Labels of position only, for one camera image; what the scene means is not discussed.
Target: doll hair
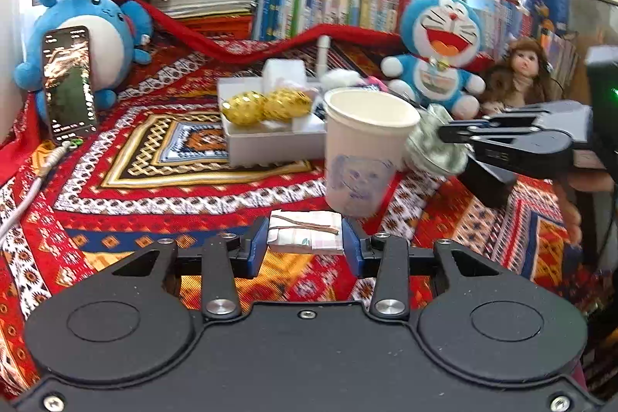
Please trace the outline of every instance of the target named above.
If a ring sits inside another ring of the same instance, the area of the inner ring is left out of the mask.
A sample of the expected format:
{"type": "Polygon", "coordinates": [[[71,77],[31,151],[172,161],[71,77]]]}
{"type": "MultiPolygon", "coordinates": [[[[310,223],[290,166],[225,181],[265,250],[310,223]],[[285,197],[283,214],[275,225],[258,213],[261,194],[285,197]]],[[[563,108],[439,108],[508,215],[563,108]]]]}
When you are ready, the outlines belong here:
{"type": "Polygon", "coordinates": [[[547,90],[550,89],[551,76],[549,75],[549,63],[545,51],[535,39],[521,37],[511,42],[505,56],[485,73],[486,88],[480,98],[481,103],[503,102],[515,91],[511,62],[517,51],[534,51],[537,54],[539,64],[539,74],[532,86],[526,91],[525,102],[541,103],[548,100],[549,93],[547,90]]]}

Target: blue drawing on cup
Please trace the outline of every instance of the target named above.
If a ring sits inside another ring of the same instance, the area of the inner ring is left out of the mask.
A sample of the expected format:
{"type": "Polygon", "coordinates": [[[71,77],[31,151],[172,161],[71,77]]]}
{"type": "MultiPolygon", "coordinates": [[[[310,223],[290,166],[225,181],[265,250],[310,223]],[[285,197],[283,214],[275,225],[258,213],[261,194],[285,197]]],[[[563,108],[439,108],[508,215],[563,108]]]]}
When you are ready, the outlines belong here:
{"type": "Polygon", "coordinates": [[[333,160],[329,180],[335,190],[348,190],[346,215],[373,213],[384,190],[395,173],[390,161],[357,156],[337,156],[333,160]]]}

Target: smartphone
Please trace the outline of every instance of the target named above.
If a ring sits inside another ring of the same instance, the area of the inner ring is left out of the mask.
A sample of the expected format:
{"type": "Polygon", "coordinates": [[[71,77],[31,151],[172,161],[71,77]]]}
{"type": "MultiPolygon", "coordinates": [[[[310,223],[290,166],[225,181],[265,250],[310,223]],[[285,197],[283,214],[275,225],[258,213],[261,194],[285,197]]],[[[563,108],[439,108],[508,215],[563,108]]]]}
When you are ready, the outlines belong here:
{"type": "Polygon", "coordinates": [[[90,89],[90,37],[86,27],[66,27],[43,36],[45,105],[54,143],[84,139],[97,131],[90,89]]]}

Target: paper cup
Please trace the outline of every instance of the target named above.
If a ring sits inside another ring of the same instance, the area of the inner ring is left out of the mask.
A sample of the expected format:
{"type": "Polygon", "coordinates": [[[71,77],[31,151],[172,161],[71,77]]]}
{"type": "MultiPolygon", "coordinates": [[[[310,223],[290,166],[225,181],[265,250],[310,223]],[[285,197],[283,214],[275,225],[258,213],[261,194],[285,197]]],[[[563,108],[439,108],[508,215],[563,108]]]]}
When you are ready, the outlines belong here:
{"type": "Polygon", "coordinates": [[[326,108],[326,202],[343,215],[370,217],[402,167],[404,144],[420,117],[389,93],[329,91],[326,108]]]}

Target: doraemon plush toy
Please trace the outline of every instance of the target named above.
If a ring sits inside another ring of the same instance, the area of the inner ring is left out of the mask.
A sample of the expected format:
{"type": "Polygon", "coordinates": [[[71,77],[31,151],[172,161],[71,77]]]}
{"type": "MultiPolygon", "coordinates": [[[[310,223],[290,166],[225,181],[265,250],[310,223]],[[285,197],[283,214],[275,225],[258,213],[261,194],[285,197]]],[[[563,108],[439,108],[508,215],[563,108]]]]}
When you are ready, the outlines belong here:
{"type": "Polygon", "coordinates": [[[421,105],[438,103],[460,119],[478,113],[484,81],[461,67],[477,56],[481,27],[477,14],[462,0],[414,0],[404,11],[401,38],[412,55],[388,56],[381,63],[394,91],[421,105]]]}
{"type": "Polygon", "coordinates": [[[36,106],[46,116],[42,89],[41,44],[46,32],[84,25],[90,34],[90,85],[97,109],[115,103],[116,88],[126,78],[131,62],[149,63],[150,55],[135,46],[147,44],[152,20],[135,1],[119,7],[111,0],[39,0],[48,9],[36,20],[27,45],[26,61],[15,69],[17,86],[36,91],[36,106]]]}

